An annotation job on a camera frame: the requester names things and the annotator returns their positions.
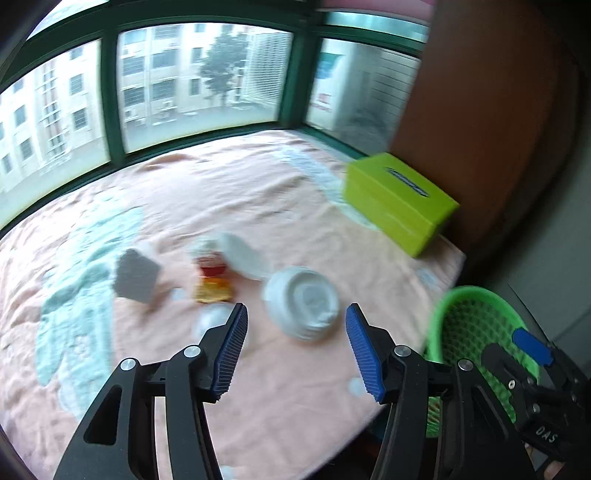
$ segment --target metal bolt head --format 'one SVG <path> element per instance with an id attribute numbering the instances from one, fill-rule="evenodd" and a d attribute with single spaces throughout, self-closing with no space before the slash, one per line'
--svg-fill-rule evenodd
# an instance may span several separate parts
<path id="1" fill-rule="evenodd" d="M 410 356 L 411 349 L 406 345 L 397 345 L 394 347 L 394 353 L 398 356 Z"/>
<path id="2" fill-rule="evenodd" d="M 474 368 L 474 364 L 472 361 L 468 360 L 467 358 L 462 358 L 458 363 L 457 366 L 460 367 L 460 370 L 464 370 L 464 372 L 469 372 Z"/>
<path id="3" fill-rule="evenodd" d="M 197 345 L 188 346 L 184 351 L 183 354 L 187 358 L 193 358 L 201 353 L 201 349 Z"/>
<path id="4" fill-rule="evenodd" d="M 127 372 L 127 370 L 131 370 L 133 367 L 135 367 L 135 360 L 133 358 L 126 358 L 121 362 L 120 367 L 121 370 L 125 370 Z"/>

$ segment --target yellow-green tissue box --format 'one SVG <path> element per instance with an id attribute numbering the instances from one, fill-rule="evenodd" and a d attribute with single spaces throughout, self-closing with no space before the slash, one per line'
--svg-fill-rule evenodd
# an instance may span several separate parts
<path id="1" fill-rule="evenodd" d="M 425 249 L 459 204 L 389 153 L 353 161 L 344 197 L 411 257 Z"/>

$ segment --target green basket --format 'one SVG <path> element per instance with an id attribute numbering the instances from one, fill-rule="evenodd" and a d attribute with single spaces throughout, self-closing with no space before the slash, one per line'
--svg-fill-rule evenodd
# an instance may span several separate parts
<path id="1" fill-rule="evenodd" d="M 495 395 L 515 422 L 509 403 L 509 390 L 480 364 L 480 354 L 490 343 L 505 348 L 532 376 L 539 378 L 540 368 L 512 341 L 515 329 L 527 328 L 521 317 L 505 300 L 480 287 L 458 287 L 443 297 L 431 319 L 425 358 L 433 362 L 455 364 L 469 358 L 478 367 Z M 427 436 L 439 435 L 439 399 L 429 398 Z"/>

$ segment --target pink bedsheet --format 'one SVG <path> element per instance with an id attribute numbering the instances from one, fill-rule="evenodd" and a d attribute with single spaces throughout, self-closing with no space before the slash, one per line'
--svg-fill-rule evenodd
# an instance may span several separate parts
<path id="1" fill-rule="evenodd" d="M 52 478 L 78 422 L 59 401 L 58 376 L 46 386 L 38 380 L 42 285 L 56 267 L 58 247 L 99 192 L 115 191 L 126 208 L 141 208 L 134 241 L 149 241 L 164 266 L 149 307 L 113 299 L 111 369 L 129 356 L 142 364 L 165 360 L 191 343 L 199 305 L 190 298 L 197 275 L 187 247 L 211 231 L 240 235 L 276 269 L 303 265 L 322 273 L 336 286 L 342 309 L 359 303 L 370 323 L 421 349 L 429 315 L 453 285 L 462 253 L 437 238 L 421 259 L 409 258 L 278 157 L 286 146 L 343 178 L 345 165 L 328 152 L 289 132 L 261 132 L 128 167 L 51 202 L 0 241 L 0 422 L 41 480 Z M 267 317 L 259 282 L 233 280 L 236 300 L 248 307 L 250 345 L 230 391 L 206 407 L 224 478 L 304 478 L 367 426 L 379 406 L 363 391 L 342 321 L 318 344 L 297 342 Z M 161 403 L 156 418 L 167 480 Z"/>

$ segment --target tree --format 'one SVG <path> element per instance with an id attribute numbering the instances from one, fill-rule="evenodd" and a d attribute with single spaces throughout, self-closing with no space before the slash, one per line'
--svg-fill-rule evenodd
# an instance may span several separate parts
<path id="1" fill-rule="evenodd" d="M 201 66 L 201 75 L 205 77 L 205 85 L 214 95 L 222 96 L 222 105 L 226 105 L 228 92 L 232 90 L 232 78 L 238 67 L 246 63 L 246 34 L 232 36 L 223 32 L 216 38 L 207 57 Z"/>

